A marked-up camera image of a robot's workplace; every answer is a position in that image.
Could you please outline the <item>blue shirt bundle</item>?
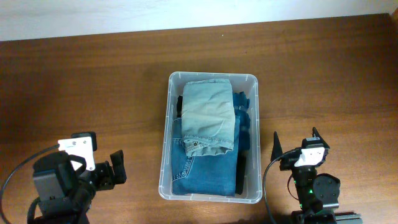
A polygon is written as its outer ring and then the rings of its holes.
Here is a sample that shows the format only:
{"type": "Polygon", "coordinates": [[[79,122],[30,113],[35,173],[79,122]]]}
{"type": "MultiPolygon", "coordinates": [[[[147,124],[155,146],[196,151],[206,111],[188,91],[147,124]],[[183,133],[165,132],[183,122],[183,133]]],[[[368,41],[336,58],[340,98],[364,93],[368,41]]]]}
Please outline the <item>blue shirt bundle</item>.
{"type": "Polygon", "coordinates": [[[250,99],[242,91],[240,93],[233,93],[233,104],[235,115],[239,118],[239,153],[243,153],[250,149],[250,127],[251,119],[248,115],[250,106],[250,99]]]}

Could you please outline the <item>medium blue jeans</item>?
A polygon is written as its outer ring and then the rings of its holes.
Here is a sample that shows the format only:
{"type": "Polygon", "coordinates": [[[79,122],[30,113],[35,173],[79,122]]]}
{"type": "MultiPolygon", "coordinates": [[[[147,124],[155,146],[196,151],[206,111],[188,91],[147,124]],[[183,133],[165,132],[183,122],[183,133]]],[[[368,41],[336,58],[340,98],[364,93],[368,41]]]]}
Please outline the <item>medium blue jeans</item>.
{"type": "Polygon", "coordinates": [[[174,119],[171,149],[173,194],[235,195],[239,125],[240,121],[235,122],[232,151],[217,156],[188,157],[182,139],[181,119],[174,119]]]}

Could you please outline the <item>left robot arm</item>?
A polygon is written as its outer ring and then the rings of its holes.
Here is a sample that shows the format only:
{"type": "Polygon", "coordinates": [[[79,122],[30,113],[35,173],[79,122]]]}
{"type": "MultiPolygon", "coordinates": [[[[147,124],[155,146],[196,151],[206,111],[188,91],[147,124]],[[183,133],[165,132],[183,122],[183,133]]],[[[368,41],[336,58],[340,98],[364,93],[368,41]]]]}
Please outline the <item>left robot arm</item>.
{"type": "Polygon", "coordinates": [[[110,155],[111,162],[86,169],[83,157],[54,152],[33,165],[39,197],[30,205],[27,223],[88,223],[87,211],[98,191],[112,190],[127,180],[124,154],[110,155]]]}

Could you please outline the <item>clear plastic storage bin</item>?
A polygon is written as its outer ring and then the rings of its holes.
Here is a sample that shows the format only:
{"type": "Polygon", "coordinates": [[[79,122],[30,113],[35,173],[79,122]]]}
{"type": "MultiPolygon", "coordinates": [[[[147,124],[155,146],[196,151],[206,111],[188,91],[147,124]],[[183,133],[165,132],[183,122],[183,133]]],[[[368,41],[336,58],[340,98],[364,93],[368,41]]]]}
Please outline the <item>clear plastic storage bin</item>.
{"type": "Polygon", "coordinates": [[[166,200],[205,201],[224,203],[258,203],[262,198],[261,174],[261,137],[259,128],[259,93],[258,80],[251,74],[240,73],[206,73],[206,72],[173,72],[169,76],[167,90],[167,109],[165,114],[164,142],[162,163],[159,177],[159,195],[166,200]],[[214,78],[228,79],[234,92],[244,92],[250,99],[248,115],[250,117],[250,150],[246,156],[243,192],[232,196],[172,193],[172,129],[177,115],[177,98],[182,95],[188,82],[214,78]]]}

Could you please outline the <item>light blue jeans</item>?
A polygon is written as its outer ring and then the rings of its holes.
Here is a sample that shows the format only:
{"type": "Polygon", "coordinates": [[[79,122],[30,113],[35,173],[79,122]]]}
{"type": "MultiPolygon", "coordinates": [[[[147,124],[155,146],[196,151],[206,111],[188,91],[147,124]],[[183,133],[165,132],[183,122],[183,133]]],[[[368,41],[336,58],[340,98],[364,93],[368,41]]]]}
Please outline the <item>light blue jeans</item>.
{"type": "Polygon", "coordinates": [[[188,157],[218,156],[234,149],[233,89],[228,79],[188,82],[181,128],[188,157]]]}

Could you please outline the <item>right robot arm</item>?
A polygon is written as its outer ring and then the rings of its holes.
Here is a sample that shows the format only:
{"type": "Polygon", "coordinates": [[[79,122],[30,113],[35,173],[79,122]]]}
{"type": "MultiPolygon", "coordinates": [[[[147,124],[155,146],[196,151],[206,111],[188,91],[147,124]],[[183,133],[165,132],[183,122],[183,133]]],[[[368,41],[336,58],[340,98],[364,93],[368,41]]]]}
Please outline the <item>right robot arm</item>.
{"type": "Polygon", "coordinates": [[[316,128],[312,128],[312,137],[302,140],[300,147],[282,151],[279,137],[273,135],[271,162],[279,162],[281,171],[290,171],[289,180],[293,180],[297,192],[296,200],[300,205],[299,211],[291,213],[292,223],[362,223],[360,214],[335,213],[339,208],[341,182],[330,174],[319,174],[317,168],[326,160],[330,150],[329,145],[320,136],[316,128]]]}

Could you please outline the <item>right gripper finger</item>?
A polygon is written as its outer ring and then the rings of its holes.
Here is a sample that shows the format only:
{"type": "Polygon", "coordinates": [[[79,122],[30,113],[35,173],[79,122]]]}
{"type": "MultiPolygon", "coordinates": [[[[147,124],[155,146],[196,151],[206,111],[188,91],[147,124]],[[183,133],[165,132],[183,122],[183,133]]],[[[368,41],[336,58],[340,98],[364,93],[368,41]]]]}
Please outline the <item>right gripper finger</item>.
{"type": "Polygon", "coordinates": [[[312,128],[312,134],[313,134],[313,137],[318,138],[321,141],[321,143],[323,144],[323,147],[325,149],[329,149],[330,148],[330,146],[326,143],[326,141],[320,136],[320,134],[317,131],[316,127],[312,128]]]}
{"type": "Polygon", "coordinates": [[[282,146],[276,131],[273,133],[273,147],[271,152],[271,162],[279,158],[283,154],[282,146]]]}

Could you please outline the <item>black shirt bundle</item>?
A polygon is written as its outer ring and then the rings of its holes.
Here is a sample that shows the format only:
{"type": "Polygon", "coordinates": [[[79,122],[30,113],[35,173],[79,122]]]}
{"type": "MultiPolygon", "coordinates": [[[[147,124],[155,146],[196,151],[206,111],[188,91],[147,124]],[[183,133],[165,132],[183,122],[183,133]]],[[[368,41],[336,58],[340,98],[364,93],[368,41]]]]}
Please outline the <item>black shirt bundle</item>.
{"type": "Polygon", "coordinates": [[[182,116],[182,104],[183,104],[183,96],[180,95],[177,98],[177,110],[176,110],[176,112],[177,112],[177,117],[178,118],[180,118],[182,116]]]}

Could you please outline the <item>dark green shirt bundle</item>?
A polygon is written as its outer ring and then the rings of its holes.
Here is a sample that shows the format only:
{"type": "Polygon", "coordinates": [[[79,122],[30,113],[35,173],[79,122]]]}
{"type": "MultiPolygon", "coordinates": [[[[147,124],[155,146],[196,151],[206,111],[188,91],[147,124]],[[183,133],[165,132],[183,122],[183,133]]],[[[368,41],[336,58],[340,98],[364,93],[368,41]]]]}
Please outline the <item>dark green shirt bundle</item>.
{"type": "Polygon", "coordinates": [[[241,195],[243,193],[245,171],[246,171],[246,156],[239,154],[236,165],[235,194],[241,195]]]}

